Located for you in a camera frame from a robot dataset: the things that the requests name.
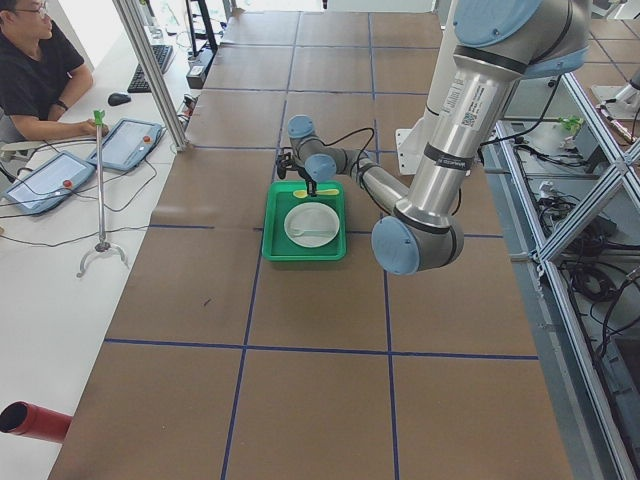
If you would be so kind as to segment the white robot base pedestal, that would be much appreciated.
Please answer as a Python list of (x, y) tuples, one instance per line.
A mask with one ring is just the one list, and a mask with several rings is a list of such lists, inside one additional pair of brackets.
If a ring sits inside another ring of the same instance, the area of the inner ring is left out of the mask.
[(420, 165), (427, 143), (432, 139), (440, 111), (456, 74), (453, 53), (458, 44), (453, 20), (458, 1), (439, 1), (436, 8), (440, 18), (443, 38), (439, 48), (431, 86), (428, 91), (424, 114), (411, 130), (396, 130), (399, 171), (402, 175), (414, 175)]

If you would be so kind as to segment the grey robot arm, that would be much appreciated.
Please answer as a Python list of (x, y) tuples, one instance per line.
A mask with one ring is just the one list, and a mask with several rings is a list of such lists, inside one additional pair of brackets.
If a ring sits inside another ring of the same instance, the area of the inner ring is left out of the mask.
[(372, 250), (389, 273), (411, 275), (457, 259), (464, 234), (451, 212), (481, 143), (523, 78), (580, 68), (588, 51), (588, 1), (454, 1), (423, 117), (411, 132), (419, 165), (404, 185), (365, 151), (328, 146), (306, 115), (290, 119), (279, 178), (297, 172), (306, 191), (347, 175), (386, 212), (372, 229)]

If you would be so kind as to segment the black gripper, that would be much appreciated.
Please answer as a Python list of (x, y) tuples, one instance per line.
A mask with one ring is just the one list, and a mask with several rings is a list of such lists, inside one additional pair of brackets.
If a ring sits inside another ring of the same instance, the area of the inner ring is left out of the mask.
[(299, 176), (305, 181), (308, 196), (317, 196), (317, 182), (311, 177), (305, 168), (298, 170)]

